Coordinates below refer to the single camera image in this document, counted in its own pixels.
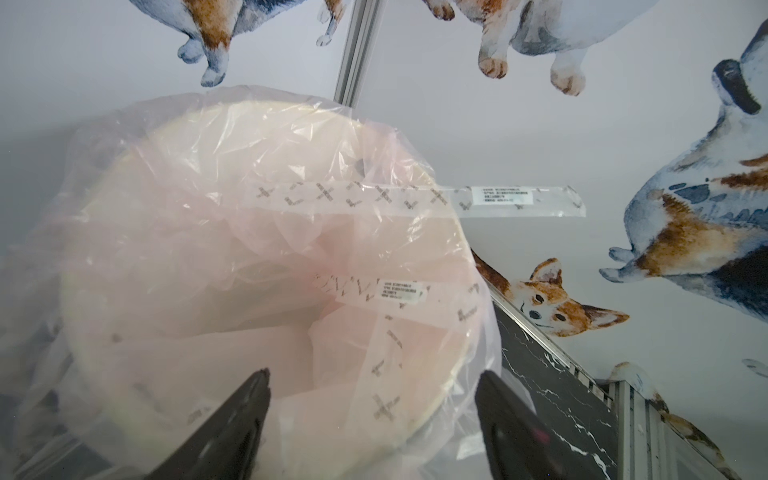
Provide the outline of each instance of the plastic bag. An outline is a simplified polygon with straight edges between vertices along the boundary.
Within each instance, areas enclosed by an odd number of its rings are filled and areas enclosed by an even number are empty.
[[[0,272],[3,474],[141,476],[268,367],[254,478],[418,475],[500,370],[456,217],[255,204],[272,184],[322,203],[433,180],[394,129],[265,88],[146,101],[75,135]]]

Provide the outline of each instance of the dog illustration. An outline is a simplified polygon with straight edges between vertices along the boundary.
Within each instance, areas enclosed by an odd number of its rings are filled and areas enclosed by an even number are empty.
[[[766,366],[765,363],[752,359],[744,359],[741,362],[746,365],[748,369],[755,372],[756,375],[764,376],[768,379],[768,366]]]
[[[671,414],[667,404],[651,383],[649,375],[637,365],[630,362],[622,362],[614,367],[611,376],[605,382],[625,381],[635,389],[636,392],[649,400],[650,403],[659,411],[661,419],[669,425],[675,432],[686,439],[704,458],[707,459],[717,470],[726,476],[729,480],[741,480],[739,475],[728,466],[723,453],[715,442],[713,442],[704,432],[688,422],[683,417]]]
[[[197,63],[203,55],[208,68],[200,84],[215,87],[224,79],[232,37],[253,31],[275,15],[305,0],[131,0],[143,13],[189,36],[178,57]],[[343,0],[325,0],[318,19],[329,22],[318,46],[328,45],[344,15]]]
[[[442,20],[455,17],[449,0],[423,0]],[[658,0],[455,0],[482,25],[478,66],[490,78],[507,74],[507,49],[524,55],[555,53],[550,81],[568,95],[584,90],[587,49],[645,13]]]
[[[509,283],[474,255],[480,274],[548,335],[572,336],[629,319],[626,313],[582,305],[570,298],[563,290],[562,271],[556,258],[539,264],[529,281]]]
[[[712,80],[717,124],[637,192],[624,212],[632,248],[609,251],[626,265],[600,273],[661,276],[768,321],[768,20]]]

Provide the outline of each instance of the marble surface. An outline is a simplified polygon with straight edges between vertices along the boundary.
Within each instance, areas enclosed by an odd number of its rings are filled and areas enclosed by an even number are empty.
[[[616,415],[498,308],[496,318],[502,335],[502,365],[528,389],[539,419],[554,433],[568,480],[616,480]]]

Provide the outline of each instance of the barcode label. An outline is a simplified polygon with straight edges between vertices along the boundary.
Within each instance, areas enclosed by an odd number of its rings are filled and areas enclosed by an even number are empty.
[[[381,280],[378,294],[386,300],[395,300],[400,303],[419,303],[426,299],[427,291],[420,282]]]
[[[472,187],[475,205],[533,205],[533,192],[523,187]]]

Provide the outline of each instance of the cat paw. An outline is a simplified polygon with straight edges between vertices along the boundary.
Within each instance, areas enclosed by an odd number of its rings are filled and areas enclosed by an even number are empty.
[[[208,67],[203,74],[203,78],[200,80],[200,84],[204,87],[215,87],[221,81],[224,79],[224,75],[227,73],[225,71],[218,72],[213,70],[211,67]]]
[[[579,95],[587,85],[587,78],[581,72],[563,73],[553,70],[549,80],[559,91],[572,97]]]
[[[432,10],[432,14],[435,18],[445,20],[446,22],[453,20],[456,16],[456,13],[453,12],[453,7],[447,2],[440,5],[434,5],[430,7],[430,10]]]
[[[331,19],[331,11],[328,9],[327,6],[323,5],[320,7],[320,11],[317,12],[317,21],[320,23],[328,23],[328,21]]]
[[[603,276],[606,280],[613,283],[623,283],[624,281],[621,279],[621,273],[619,272],[618,268],[601,268],[600,269],[600,275]]]
[[[499,60],[498,58],[483,58],[478,62],[478,66],[480,71],[489,78],[504,78],[509,68],[506,60]]]
[[[634,253],[626,248],[612,247],[608,250],[608,256],[617,262],[629,263],[634,260]]]
[[[184,63],[197,63],[203,57],[203,44],[199,40],[190,38],[187,43],[179,47],[177,55]]]
[[[325,47],[331,42],[331,36],[330,35],[322,35],[317,38],[317,46],[318,47]]]

